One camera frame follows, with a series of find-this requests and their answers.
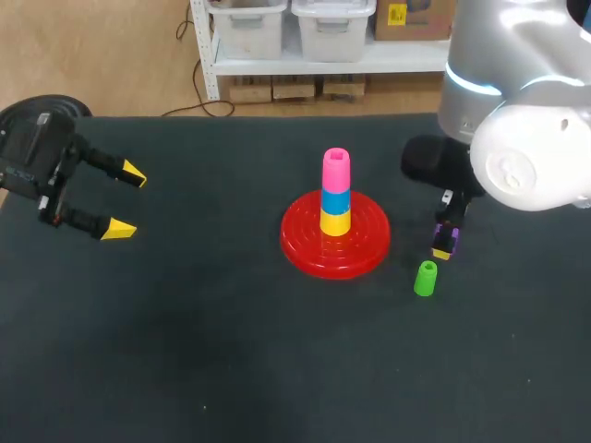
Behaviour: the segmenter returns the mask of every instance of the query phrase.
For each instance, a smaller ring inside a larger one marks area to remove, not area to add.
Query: plastic storage bin
[[[234,0],[231,7],[209,3],[223,53],[228,58],[281,58],[287,0]]]
[[[293,0],[304,57],[316,62],[357,62],[363,56],[368,17],[376,0]]]

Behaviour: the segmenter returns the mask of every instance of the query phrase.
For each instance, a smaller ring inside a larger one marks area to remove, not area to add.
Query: pink ring
[[[322,188],[341,194],[351,188],[351,159],[343,148],[331,148],[324,154]]]

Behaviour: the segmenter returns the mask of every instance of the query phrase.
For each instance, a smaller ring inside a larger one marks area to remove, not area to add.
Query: yellow block
[[[123,223],[117,219],[111,218],[109,229],[101,237],[101,240],[111,240],[112,238],[129,238],[137,230],[135,226]]]
[[[123,163],[123,170],[127,171],[130,174],[134,174],[140,178],[143,178],[144,181],[141,182],[141,185],[139,185],[139,187],[143,187],[146,184],[146,182],[148,181],[146,176],[144,174],[142,174],[138,168],[136,168],[133,164],[131,164],[127,160],[125,160],[125,162]]]
[[[439,251],[439,249],[433,249],[433,257],[448,261],[450,258],[452,258],[452,254],[449,252]]]
[[[343,215],[331,215],[320,209],[320,230],[332,237],[345,235],[351,229],[351,210]]]

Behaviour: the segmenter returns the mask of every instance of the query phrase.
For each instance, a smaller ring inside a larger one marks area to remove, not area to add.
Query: cable
[[[183,37],[185,37],[185,33],[187,32],[188,25],[195,24],[192,20],[189,19],[190,8],[191,8],[191,4],[188,4],[187,9],[185,11],[185,19],[183,21],[181,21],[178,24],[178,26],[176,27],[175,36],[176,36],[176,39],[179,40],[180,42],[183,40]],[[211,18],[210,18],[210,30],[213,31],[213,29],[211,28]],[[211,102],[204,102],[203,101],[203,99],[201,98],[201,94],[199,93],[199,88],[197,87],[197,79],[196,79],[197,71],[199,70],[199,65],[201,65],[200,58],[197,60],[197,63],[195,63],[195,67],[193,68],[193,76],[192,76],[193,88],[195,89],[195,93],[197,94],[198,104],[196,104],[194,106],[187,106],[185,108],[173,109],[172,111],[168,111],[168,112],[162,114],[161,117],[180,113],[182,111],[190,111],[190,110],[198,109],[198,108],[202,108],[203,112],[206,115],[208,115],[209,117],[229,117],[230,115],[232,115],[234,113],[236,107],[232,102],[229,102],[228,100],[214,100]],[[230,106],[231,109],[230,109],[230,111],[228,111],[227,114],[222,114],[222,115],[213,114],[210,111],[208,111],[207,106],[209,106],[210,104],[215,104],[215,103],[227,104],[228,106]]]

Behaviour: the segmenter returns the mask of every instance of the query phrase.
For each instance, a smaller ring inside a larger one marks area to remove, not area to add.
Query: green cup
[[[435,291],[435,280],[437,280],[437,264],[434,261],[424,261],[416,275],[415,293],[421,297],[430,297]]]

